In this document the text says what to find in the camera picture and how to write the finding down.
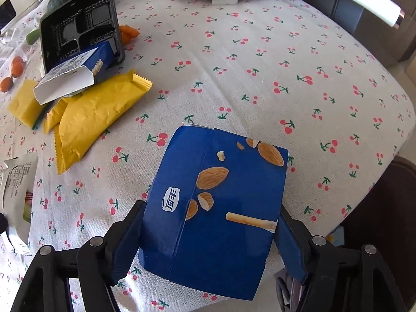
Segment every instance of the black plastic tray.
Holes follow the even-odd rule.
[[[45,72],[108,40],[114,53],[110,66],[126,57],[121,44],[114,0],[69,0],[40,22],[40,37]]]

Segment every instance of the floral tablecloth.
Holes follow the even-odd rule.
[[[18,25],[33,27],[45,3]],[[182,121],[217,127],[290,152],[284,205],[313,234],[336,227],[379,179],[413,130],[411,101],[360,43],[301,0],[116,0],[120,24],[140,29],[114,74],[134,68],[154,82],[81,162],[57,176],[54,140],[31,131],[0,95],[0,157],[37,151],[30,249],[80,247],[146,199]],[[22,46],[25,76],[39,80],[39,41]],[[7,68],[0,72],[8,74]],[[0,242],[0,305],[11,308],[32,257]],[[283,267],[273,244],[263,277]],[[76,311],[79,283],[71,281]],[[191,311],[222,300],[170,283],[134,260],[113,288],[123,311]]]

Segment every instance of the yellow snack package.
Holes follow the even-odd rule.
[[[55,127],[55,125],[61,121],[61,118],[64,115],[68,104],[79,99],[81,95],[82,93],[79,93],[74,96],[61,98],[47,113],[46,118],[43,121],[43,132],[50,132]]]
[[[130,70],[90,87],[68,103],[54,130],[58,175],[78,162],[101,133],[151,87],[151,81]]]
[[[30,129],[33,128],[37,118],[46,106],[46,104],[40,105],[35,99],[33,88],[36,87],[36,85],[36,81],[24,80],[7,107],[7,110],[9,110],[14,117],[18,118]]]

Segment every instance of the appliance label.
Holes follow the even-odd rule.
[[[180,189],[177,187],[170,187],[166,190],[163,197],[162,209],[168,212],[174,212],[179,202]]]

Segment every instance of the blue and white box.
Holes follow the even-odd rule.
[[[63,96],[76,95],[97,82],[113,61],[109,41],[101,42],[54,67],[33,89],[36,101],[46,104]]]
[[[182,126],[150,188],[139,261],[171,282],[252,300],[282,204],[288,150]]]

